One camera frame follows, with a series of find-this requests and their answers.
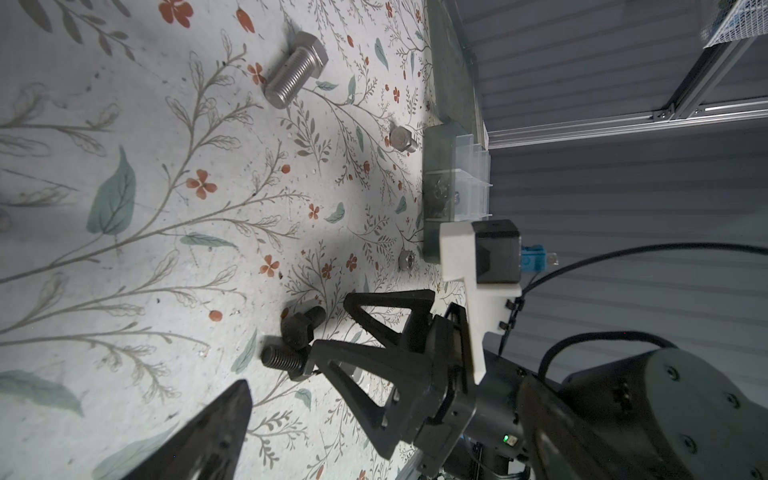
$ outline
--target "table surface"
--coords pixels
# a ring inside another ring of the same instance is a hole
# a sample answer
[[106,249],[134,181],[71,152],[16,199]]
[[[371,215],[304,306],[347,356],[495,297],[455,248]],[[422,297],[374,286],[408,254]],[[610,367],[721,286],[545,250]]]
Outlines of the table surface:
[[[281,111],[263,84],[299,30],[329,63]],[[239,378],[238,478],[394,478],[408,445],[380,458],[323,377],[258,353],[315,305],[318,336],[371,344],[351,291],[462,301],[397,268],[422,156],[386,138],[438,123],[424,5],[19,0],[0,31],[0,478],[121,478]]]

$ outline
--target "black hex bolt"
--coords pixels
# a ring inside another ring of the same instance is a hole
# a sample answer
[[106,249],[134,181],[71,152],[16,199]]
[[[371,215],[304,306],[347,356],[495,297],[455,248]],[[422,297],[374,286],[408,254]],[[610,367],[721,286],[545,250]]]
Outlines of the black hex bolt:
[[280,323],[283,341],[295,350],[301,350],[315,339],[315,329],[326,321],[326,310],[315,306],[306,313],[294,313]]

